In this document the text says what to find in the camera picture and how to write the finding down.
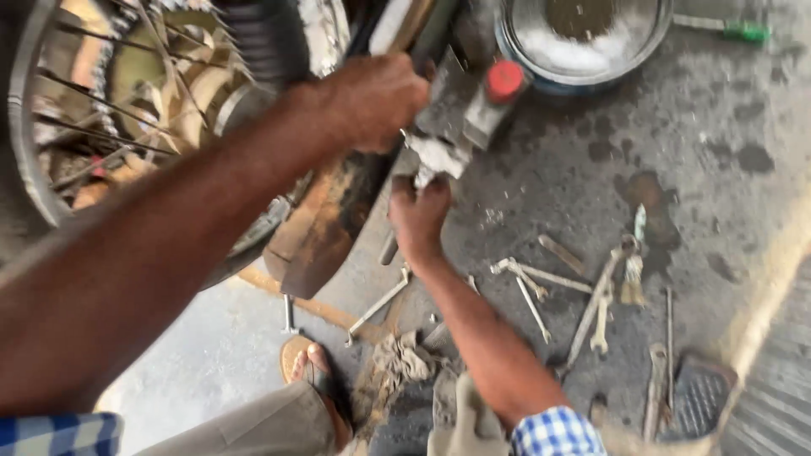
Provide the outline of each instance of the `green screwdriver handle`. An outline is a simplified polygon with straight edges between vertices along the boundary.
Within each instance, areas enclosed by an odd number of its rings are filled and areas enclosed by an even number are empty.
[[[733,40],[763,43],[771,36],[771,29],[749,21],[730,21],[724,24],[723,35]]]

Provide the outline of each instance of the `screwdriver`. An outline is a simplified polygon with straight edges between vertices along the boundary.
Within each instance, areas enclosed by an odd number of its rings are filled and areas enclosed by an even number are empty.
[[[673,15],[673,23],[683,27],[721,32],[726,38],[761,44],[771,36],[768,26],[748,20],[721,20]]]

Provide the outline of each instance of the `foot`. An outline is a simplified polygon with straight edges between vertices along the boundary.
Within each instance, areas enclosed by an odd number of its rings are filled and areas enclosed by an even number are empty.
[[[329,367],[327,361],[327,354],[324,348],[317,343],[311,344],[307,351],[302,351],[296,356],[293,365],[293,373],[290,376],[291,381],[304,381],[307,378],[307,369],[319,370],[326,374],[327,377],[332,376],[333,370]],[[310,378],[315,377],[314,372],[310,372]],[[344,447],[352,439],[352,429],[344,421],[335,407],[335,402],[326,394],[319,393],[321,401],[329,412],[329,418],[333,422],[335,429],[335,448],[336,453],[340,453]]]

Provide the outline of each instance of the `red bottle cap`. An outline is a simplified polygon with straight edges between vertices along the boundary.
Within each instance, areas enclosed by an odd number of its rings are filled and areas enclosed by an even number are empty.
[[[524,85],[524,71],[511,60],[500,60],[487,70],[487,99],[491,103],[509,103]]]

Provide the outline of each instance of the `shock absorber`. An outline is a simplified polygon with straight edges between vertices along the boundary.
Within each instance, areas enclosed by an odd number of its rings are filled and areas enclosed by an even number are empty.
[[[259,84],[310,76],[310,50],[297,0],[215,0],[247,70]]]

